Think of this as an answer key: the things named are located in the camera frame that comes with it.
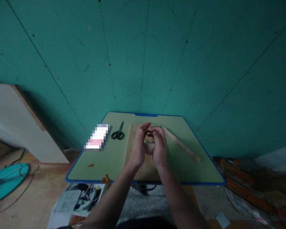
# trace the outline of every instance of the scissors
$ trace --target scissors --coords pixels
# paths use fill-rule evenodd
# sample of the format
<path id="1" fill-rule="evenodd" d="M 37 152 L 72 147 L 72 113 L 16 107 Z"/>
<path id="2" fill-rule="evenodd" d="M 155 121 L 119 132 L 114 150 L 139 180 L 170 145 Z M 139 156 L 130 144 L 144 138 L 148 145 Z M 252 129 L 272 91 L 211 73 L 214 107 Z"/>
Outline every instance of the scissors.
<path id="1" fill-rule="evenodd" d="M 122 132 L 123 124 L 124 124 L 124 121 L 123 121 L 122 124 L 120 125 L 120 129 L 119 129 L 118 131 L 114 132 L 114 133 L 111 135 L 111 138 L 112 138 L 112 139 L 118 139 L 118 140 L 123 139 L 123 137 L 125 136 L 125 134 Z"/>

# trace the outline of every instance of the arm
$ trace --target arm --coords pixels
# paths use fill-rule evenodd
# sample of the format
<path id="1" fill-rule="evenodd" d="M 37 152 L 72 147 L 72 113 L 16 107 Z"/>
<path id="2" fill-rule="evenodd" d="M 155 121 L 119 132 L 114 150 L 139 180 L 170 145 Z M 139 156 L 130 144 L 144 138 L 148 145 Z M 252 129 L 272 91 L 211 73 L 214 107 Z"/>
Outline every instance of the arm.
<path id="1" fill-rule="evenodd" d="M 143 140 L 149 126 L 150 123 L 145 123 L 138 127 L 129 162 L 124 166 L 117 179 L 102 196 L 95 208 L 91 210 L 81 229 L 115 228 L 134 176 L 144 163 L 145 148 Z"/>
<path id="2" fill-rule="evenodd" d="M 153 160 L 161 178 L 168 205 L 172 211 L 177 227 L 179 229 L 194 227 L 210 228 L 199 209 L 182 188 L 180 182 L 169 170 L 166 159 L 167 141 L 163 129 L 153 127 L 151 130 L 154 131 L 153 137 L 155 139 Z"/>

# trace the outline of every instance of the scissor blade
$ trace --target scissor blade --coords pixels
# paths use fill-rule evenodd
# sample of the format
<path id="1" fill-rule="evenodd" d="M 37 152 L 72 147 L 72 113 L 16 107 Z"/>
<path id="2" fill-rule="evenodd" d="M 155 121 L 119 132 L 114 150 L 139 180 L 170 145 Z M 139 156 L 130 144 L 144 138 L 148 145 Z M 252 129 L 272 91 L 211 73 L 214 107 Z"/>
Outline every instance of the scissor blade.
<path id="1" fill-rule="evenodd" d="M 119 132 L 121 132 L 121 131 L 122 131 L 123 124 L 124 124 L 124 121 L 123 121 L 123 122 L 122 122 L 122 124 L 120 125 Z"/>

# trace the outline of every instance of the white board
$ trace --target white board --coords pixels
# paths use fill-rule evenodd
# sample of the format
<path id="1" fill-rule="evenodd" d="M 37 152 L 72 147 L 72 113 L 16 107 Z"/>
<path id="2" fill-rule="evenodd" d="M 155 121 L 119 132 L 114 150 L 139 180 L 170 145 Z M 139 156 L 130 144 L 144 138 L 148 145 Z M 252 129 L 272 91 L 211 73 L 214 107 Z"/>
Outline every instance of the white board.
<path id="1" fill-rule="evenodd" d="M 40 162 L 69 163 L 14 85 L 0 84 L 0 124 Z"/>

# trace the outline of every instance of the table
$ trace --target table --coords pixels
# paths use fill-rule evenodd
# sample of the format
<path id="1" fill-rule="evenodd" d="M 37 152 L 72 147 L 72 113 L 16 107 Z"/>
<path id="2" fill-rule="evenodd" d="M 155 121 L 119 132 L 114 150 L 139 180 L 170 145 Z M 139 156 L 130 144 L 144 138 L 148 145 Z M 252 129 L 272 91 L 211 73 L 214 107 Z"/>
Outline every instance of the table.
<path id="1" fill-rule="evenodd" d="M 108 142 L 102 151 L 82 151 L 66 176 L 67 182 L 101 183 L 105 174 L 108 174 L 109 179 L 114 181 L 124 167 L 131 124 L 151 122 L 154 125 L 165 126 L 171 130 L 201 157 L 199 163 L 194 161 L 180 146 L 167 136 L 169 166 L 183 185 L 224 185 L 226 183 L 183 117 L 108 112 L 101 123 L 110 124 L 111 132 L 113 133 L 119 129 L 122 121 L 124 121 L 122 131 L 125 133 L 125 137 L 122 140 L 114 140 L 111 139 L 109 134 Z"/>

